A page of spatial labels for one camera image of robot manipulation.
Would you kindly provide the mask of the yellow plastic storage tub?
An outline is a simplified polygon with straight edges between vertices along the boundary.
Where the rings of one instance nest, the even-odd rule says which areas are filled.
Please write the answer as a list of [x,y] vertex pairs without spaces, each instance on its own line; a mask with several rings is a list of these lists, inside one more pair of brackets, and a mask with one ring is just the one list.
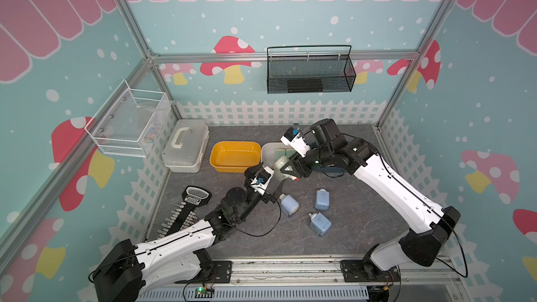
[[261,161],[262,148],[253,141],[220,141],[212,149],[211,166],[220,173],[244,173]]

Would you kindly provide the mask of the pale green round sharpener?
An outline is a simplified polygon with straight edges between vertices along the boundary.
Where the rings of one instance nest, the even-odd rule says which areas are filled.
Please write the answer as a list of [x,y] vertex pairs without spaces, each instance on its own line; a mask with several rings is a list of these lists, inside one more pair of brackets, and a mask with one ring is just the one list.
[[293,163],[287,156],[280,157],[274,164],[274,177],[276,180],[298,180],[297,172]]

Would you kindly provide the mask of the white plastic storage tub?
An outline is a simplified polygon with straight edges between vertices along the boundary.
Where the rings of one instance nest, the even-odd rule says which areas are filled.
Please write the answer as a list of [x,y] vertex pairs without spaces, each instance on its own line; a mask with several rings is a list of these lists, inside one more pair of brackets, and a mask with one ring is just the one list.
[[279,143],[266,143],[262,146],[261,162],[265,166],[274,166],[281,157],[291,157],[295,153],[289,145]]

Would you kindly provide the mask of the dark teal storage tub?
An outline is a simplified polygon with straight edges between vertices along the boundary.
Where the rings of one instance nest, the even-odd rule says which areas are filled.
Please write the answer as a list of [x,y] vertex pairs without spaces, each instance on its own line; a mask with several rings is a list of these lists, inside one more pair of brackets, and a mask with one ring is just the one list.
[[341,169],[338,167],[321,167],[321,166],[314,166],[313,170],[318,173],[322,173],[323,175],[329,177],[329,178],[340,178],[342,176],[345,176],[347,171],[345,169]]

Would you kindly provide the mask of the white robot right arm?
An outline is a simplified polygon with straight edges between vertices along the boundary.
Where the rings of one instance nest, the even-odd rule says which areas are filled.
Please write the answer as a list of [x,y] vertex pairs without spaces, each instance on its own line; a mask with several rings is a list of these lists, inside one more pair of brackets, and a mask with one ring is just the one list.
[[311,145],[298,128],[290,127],[281,142],[295,150],[288,164],[289,175],[307,178],[314,170],[337,168],[367,184],[408,224],[400,237],[373,246],[363,258],[366,271],[389,271],[406,263],[431,266],[460,220],[460,212],[443,208],[403,179],[383,158],[379,149],[363,138],[342,133],[333,119],[324,119],[310,128]]

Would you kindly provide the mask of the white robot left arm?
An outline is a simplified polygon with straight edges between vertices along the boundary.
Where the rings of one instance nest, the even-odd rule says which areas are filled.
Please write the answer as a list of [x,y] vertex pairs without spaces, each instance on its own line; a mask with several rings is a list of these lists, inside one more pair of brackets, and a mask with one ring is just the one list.
[[244,187],[233,187],[215,209],[202,219],[196,208],[212,194],[194,185],[182,193],[179,212],[165,224],[159,236],[138,244],[120,241],[104,257],[88,279],[98,301],[135,301],[146,292],[174,282],[202,281],[214,267],[208,248],[229,238],[260,203],[277,202],[268,191],[278,171],[258,164],[247,168]]

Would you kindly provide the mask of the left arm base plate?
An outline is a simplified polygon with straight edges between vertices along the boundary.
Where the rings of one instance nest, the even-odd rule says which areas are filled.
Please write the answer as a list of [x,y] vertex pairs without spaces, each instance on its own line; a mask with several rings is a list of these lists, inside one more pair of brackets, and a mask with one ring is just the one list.
[[212,261],[202,264],[195,278],[201,282],[229,284],[232,275],[232,261]]

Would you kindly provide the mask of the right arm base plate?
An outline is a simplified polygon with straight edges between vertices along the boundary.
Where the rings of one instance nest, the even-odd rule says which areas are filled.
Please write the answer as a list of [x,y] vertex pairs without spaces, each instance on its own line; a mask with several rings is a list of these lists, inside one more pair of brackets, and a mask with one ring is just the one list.
[[347,259],[340,261],[340,270],[346,283],[377,282],[392,285],[400,281],[400,271],[392,267],[388,271],[381,271],[372,262],[362,259]]

